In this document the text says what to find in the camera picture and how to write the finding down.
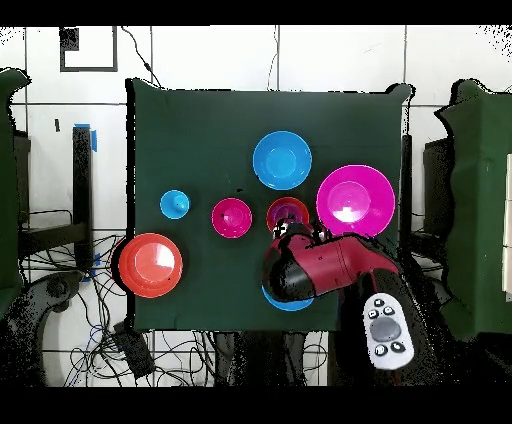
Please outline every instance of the large pink bowl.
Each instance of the large pink bowl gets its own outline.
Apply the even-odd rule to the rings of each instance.
[[[212,225],[222,237],[241,237],[249,231],[251,224],[251,210],[240,199],[228,197],[222,199],[213,208]]]
[[[347,232],[375,236],[395,212],[395,194],[380,171],[347,165],[331,172],[316,197],[318,218],[334,235]]]

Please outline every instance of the blue bowl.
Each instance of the blue bowl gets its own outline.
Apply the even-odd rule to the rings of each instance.
[[[276,131],[263,137],[252,156],[259,180],[274,190],[290,190],[302,184],[311,170],[311,150],[297,134]]]
[[[313,303],[313,298],[306,300],[296,300],[294,302],[278,302],[272,296],[270,296],[267,291],[261,286],[261,290],[263,291],[263,295],[269,301],[272,306],[275,306],[277,309],[281,309],[282,311],[287,312],[295,312],[300,311],[301,309],[307,308],[309,305]]]
[[[190,200],[182,191],[171,190],[160,199],[160,209],[167,218],[180,219],[190,209]]]

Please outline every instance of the dark green backdrop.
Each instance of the dark green backdrop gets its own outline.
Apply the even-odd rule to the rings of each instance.
[[[174,290],[157,299],[137,297],[136,328],[335,330],[336,293],[292,313],[263,297],[261,265],[271,243],[265,214],[277,198],[295,196],[315,216],[320,183],[347,164],[382,171],[398,199],[401,111],[410,87],[359,94],[165,91],[137,79],[133,86],[135,232],[169,237],[184,259]],[[277,130],[299,134],[313,156],[308,178],[290,191],[265,187],[252,170],[254,147]],[[159,208],[171,189],[191,199],[180,220]],[[224,239],[211,226],[211,210],[224,197],[238,197],[252,210],[252,227],[239,239]],[[384,235],[396,238],[397,228],[395,213]]]

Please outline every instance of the green panel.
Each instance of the green panel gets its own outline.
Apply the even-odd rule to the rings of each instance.
[[[164,91],[133,80],[135,91],[135,232],[172,239],[184,259],[178,286],[157,299],[136,299],[136,328],[205,330],[335,330],[337,294],[299,312],[271,306],[261,292],[263,255],[272,236],[268,206],[282,196],[304,201],[316,215],[321,181],[334,169],[364,163],[382,171],[397,193],[401,106],[410,87],[389,94]],[[252,170],[258,141],[277,130],[309,144],[313,164],[290,191],[261,184]],[[180,220],[159,201],[184,191],[191,209]],[[239,239],[220,237],[211,210],[224,197],[251,208],[253,224]],[[383,236],[396,239],[397,214]]]
[[[0,319],[22,286],[18,271],[18,189],[9,102],[28,80],[15,69],[0,70]]]
[[[512,96],[488,92],[474,80],[460,84],[442,112],[454,136],[451,185],[455,219],[448,237],[448,285],[458,302],[443,313],[467,338],[512,333],[512,304],[502,291],[502,246],[507,153],[512,151]]]

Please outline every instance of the white remote control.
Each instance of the white remote control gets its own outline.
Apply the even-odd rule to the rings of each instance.
[[[396,370],[411,362],[414,346],[398,300],[386,293],[374,294],[364,305],[363,321],[375,368]]]

